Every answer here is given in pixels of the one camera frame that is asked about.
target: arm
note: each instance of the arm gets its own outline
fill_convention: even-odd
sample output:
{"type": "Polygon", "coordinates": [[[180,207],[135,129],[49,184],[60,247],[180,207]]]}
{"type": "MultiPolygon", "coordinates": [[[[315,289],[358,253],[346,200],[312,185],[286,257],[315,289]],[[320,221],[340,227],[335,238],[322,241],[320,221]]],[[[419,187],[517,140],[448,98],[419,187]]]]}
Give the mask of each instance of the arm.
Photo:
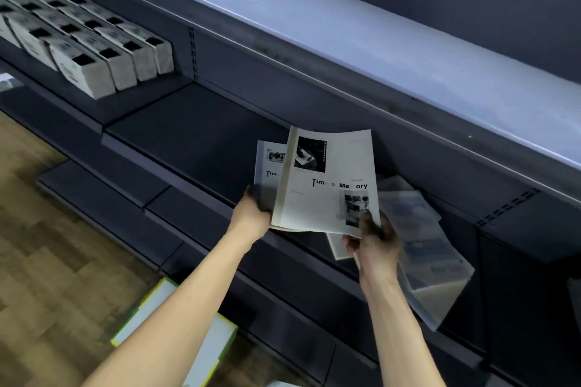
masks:
{"type": "Polygon", "coordinates": [[[366,213],[359,221],[363,238],[345,236],[343,241],[361,265],[359,279],[371,313],[383,385],[446,387],[397,281],[399,240],[381,216],[381,230],[366,213]]]}
{"type": "Polygon", "coordinates": [[[87,378],[84,387],[181,386],[243,255],[270,225],[249,191],[195,271],[87,378]]]}

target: floor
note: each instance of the floor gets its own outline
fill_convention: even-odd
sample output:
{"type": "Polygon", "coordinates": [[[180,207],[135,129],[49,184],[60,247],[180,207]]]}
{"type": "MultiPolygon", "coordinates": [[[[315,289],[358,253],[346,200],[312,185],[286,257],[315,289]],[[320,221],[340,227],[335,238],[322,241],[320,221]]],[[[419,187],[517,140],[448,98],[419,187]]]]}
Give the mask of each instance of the floor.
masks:
{"type": "MultiPolygon", "coordinates": [[[[0,385],[78,386],[159,276],[35,185],[65,160],[0,112],[0,385]]],[[[208,387],[307,386],[239,334],[208,387]]]]}

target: dirty hand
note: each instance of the dirty hand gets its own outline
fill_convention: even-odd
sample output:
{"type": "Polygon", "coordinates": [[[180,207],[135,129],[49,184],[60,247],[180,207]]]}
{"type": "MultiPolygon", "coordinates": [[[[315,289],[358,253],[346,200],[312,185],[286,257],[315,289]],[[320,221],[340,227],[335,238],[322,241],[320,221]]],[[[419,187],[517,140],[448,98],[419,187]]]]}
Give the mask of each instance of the dirty hand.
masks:
{"type": "Polygon", "coordinates": [[[248,248],[263,237],[270,227],[271,214],[261,211],[252,197],[251,188],[247,187],[240,202],[234,208],[227,234],[236,238],[236,242],[248,244],[248,248]]]}
{"type": "Polygon", "coordinates": [[[381,213],[381,228],[378,228],[369,212],[359,219],[361,239],[343,236],[343,244],[359,259],[359,282],[367,298],[381,292],[387,286],[399,288],[397,282],[397,259],[400,241],[389,219],[381,213]]]}

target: forearm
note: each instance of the forearm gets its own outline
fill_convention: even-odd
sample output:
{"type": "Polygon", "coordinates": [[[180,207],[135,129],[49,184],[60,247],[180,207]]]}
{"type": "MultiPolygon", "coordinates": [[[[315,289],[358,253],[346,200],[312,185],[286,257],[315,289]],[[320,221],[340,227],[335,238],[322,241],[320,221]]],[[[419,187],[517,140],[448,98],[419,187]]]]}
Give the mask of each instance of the forearm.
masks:
{"type": "Polygon", "coordinates": [[[385,387],[446,387],[397,283],[367,297],[385,387]]]}
{"type": "Polygon", "coordinates": [[[85,386],[181,386],[247,249],[226,234],[85,386]]]}

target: printed photograph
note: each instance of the printed photograph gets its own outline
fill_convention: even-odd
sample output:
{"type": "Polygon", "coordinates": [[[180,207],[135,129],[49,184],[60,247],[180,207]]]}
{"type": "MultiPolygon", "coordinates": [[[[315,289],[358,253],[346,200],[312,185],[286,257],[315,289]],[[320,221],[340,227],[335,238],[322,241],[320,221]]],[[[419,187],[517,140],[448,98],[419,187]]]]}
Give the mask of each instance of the printed photograph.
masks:
{"type": "Polygon", "coordinates": [[[359,218],[369,210],[367,190],[345,190],[345,224],[359,228],[359,218]]]}
{"type": "Polygon", "coordinates": [[[271,149],[266,149],[267,159],[272,162],[285,162],[285,154],[283,152],[273,152],[271,149]]]}
{"type": "Polygon", "coordinates": [[[294,155],[294,166],[299,169],[325,172],[327,142],[299,136],[294,155]]]}

